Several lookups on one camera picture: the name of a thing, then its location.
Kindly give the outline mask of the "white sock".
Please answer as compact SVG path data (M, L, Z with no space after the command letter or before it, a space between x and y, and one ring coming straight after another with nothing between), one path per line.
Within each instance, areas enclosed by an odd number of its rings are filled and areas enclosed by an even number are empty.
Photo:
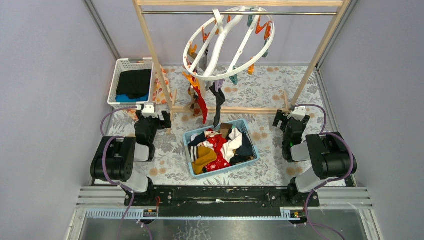
M223 159L229 163L230 160L235 156L234 151L242 146L243 134L237 128L234 128L228 137L229 140L222 145L220 152Z

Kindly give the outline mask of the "white round clip hanger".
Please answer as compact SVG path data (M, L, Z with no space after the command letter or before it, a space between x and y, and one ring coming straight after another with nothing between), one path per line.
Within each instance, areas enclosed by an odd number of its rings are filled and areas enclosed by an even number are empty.
M229 12L268 12L259 6L237 6ZM182 64L189 75L205 82L235 78L269 55L275 38L271 15L214 15L188 40Z

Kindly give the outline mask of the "orange floral cloth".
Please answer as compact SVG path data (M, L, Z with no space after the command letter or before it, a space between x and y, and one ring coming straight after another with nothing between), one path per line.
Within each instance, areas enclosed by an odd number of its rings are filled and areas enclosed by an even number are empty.
M172 99L173 96L172 96L172 91L171 91L170 86L169 86L169 79L168 79L168 75L167 75L168 72L162 66L160 66L160 68L162 70L162 75L163 75L163 78L165 80L167 91L170 94L170 98ZM155 73L154 88L153 88L153 95L152 95L151 102L155 103L157 107L159 105L164 105L164 104L167 103L166 94L164 92L164 87L162 86L162 84L159 80L159 74L157 72ZM124 112L130 118L132 118L135 122L137 122L139 120L137 115L136 115L135 109L126 109L126 110L124 110Z

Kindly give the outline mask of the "blue folded garment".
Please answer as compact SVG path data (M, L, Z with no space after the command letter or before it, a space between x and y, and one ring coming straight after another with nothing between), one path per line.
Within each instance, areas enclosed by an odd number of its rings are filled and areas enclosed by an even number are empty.
M128 95L121 94L115 97L117 103L134 103L134 102L147 102L149 100L149 95L145 95L139 98L130 98Z

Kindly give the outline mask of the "blue plastic sock basket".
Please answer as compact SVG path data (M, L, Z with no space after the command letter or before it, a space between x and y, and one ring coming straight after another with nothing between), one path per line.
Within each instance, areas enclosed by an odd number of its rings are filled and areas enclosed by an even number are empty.
M207 178L255 164L260 154L245 119L229 121L229 134L220 134L221 125L183 134L188 169L194 178Z

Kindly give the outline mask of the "white plastic laundry basket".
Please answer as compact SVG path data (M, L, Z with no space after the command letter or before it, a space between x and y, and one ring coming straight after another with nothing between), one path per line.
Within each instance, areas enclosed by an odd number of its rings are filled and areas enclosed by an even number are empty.
M154 93L155 87L155 73L154 73L155 65L153 59L151 57L143 57L138 59L131 58L120 58L115 63L115 69L113 73L113 78L111 81L111 86L109 90L109 95L107 99L107 103L112 106L114 109L120 109L125 107L131 107L135 105L141 105L144 102L151 102ZM121 73L128 71L137 71L137 70L151 70L148 87L148 98L145 101L137 101L137 102L122 102L116 101L117 89L120 81Z

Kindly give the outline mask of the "black folded garment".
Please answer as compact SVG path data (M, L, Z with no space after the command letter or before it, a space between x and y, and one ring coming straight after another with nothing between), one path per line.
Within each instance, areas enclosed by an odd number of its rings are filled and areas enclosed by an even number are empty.
M116 89L117 95L128 95L130 99L141 98L150 93L151 69L121 72Z

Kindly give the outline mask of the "dark navy sock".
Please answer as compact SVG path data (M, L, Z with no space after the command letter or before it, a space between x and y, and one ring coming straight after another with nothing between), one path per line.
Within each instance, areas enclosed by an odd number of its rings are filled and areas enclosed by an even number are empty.
M241 146L235 151L235 154L243 157L252 157L254 155L254 148L249 137L242 133Z

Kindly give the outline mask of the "argyle hanging sock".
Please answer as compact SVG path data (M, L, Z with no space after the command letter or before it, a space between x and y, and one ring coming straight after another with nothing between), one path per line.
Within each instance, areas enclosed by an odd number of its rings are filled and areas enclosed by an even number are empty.
M190 96L190 102L188 105L186 105L186 109L190 110L192 112L192 115L194 117L199 117L202 115L202 109L199 105L199 92L200 92L200 83L197 78L194 78L193 76L183 73L183 75L186 77L186 79L189 81L190 85L187 90L188 95Z

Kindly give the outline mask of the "red hanging sock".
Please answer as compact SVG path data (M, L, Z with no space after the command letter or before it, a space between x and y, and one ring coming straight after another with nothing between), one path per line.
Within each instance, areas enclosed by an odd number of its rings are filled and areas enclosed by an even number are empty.
M202 111L202 123L205 124L206 121L207 121L207 116L208 116L208 108L207 108L206 102L205 102L199 88L195 86L193 89L195 90L195 92L198 95L198 104L199 104L200 109Z

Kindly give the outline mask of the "brown sock in basket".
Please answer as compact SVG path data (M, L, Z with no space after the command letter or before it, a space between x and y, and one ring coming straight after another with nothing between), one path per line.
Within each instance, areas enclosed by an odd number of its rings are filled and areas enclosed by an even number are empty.
M221 123L219 127L219 133L222 135L224 139L227 139L229 134L232 131L233 125L231 123Z

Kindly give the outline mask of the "red snowflake sock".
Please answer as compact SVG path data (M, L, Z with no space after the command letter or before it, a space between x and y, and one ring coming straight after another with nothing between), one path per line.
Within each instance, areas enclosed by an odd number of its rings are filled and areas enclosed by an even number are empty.
M209 173L230 167L230 162L225 159L222 151L224 144L227 143L228 140L225 139L221 133L213 131L211 128L205 131L204 135L206 137L205 146L213 149L216 154L216 160L209 163L203 170Z

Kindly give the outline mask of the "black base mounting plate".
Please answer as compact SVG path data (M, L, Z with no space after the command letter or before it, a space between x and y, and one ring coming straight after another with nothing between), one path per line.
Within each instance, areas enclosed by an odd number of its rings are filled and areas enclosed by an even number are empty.
M144 193L126 193L124 205L152 207L159 217L279 217L282 208L304 210L320 206L317 193L294 186L150 185Z

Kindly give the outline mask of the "metal hanging rod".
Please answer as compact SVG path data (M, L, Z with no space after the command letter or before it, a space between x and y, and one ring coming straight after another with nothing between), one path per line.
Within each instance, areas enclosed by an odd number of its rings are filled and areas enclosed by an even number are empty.
M214 15L212 11L141 11L144 15ZM222 11L220 15L259 15L259 16L337 16L337 12L233 12Z

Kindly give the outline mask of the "wooden clothes rack frame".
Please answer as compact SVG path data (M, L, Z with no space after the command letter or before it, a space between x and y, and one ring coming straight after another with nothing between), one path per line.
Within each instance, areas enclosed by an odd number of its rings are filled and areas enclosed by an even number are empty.
M199 25L183 47L181 61L189 85L198 95L201 115L207 114L273 114L269 107L207 106L206 84L233 80L239 74L252 75L259 61L271 52L277 42L276 16L289 16L287 11L269 11L270 7L296 8L294 16L329 16L331 21L317 47L303 78L292 97L283 93L283 112L297 104L316 65L323 56L337 27L350 5L348 0L134 0L137 15L150 56L164 84L162 66L146 16L183 15L187 10L175 7L208 7L210 16Z

